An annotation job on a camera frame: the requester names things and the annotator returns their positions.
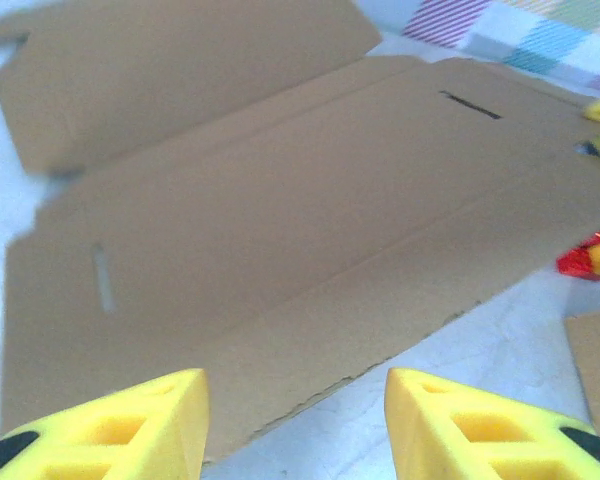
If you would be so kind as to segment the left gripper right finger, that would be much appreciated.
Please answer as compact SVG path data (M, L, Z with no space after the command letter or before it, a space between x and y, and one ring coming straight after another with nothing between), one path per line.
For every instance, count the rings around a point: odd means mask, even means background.
M384 411L396 480L600 480L600 435L573 417L407 368Z

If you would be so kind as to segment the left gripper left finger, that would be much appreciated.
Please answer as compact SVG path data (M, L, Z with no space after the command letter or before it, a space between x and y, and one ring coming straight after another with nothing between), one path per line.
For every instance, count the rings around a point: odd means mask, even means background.
M209 423L205 371L177 371L8 432L0 480L200 480Z

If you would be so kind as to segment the red toy block piece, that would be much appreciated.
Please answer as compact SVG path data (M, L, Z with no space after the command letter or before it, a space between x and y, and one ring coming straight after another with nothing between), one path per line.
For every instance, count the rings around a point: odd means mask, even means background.
M600 276L592 271L588 249L600 243L600 231L595 232L589 239L561 255L555 262L559 273L590 281L600 281Z

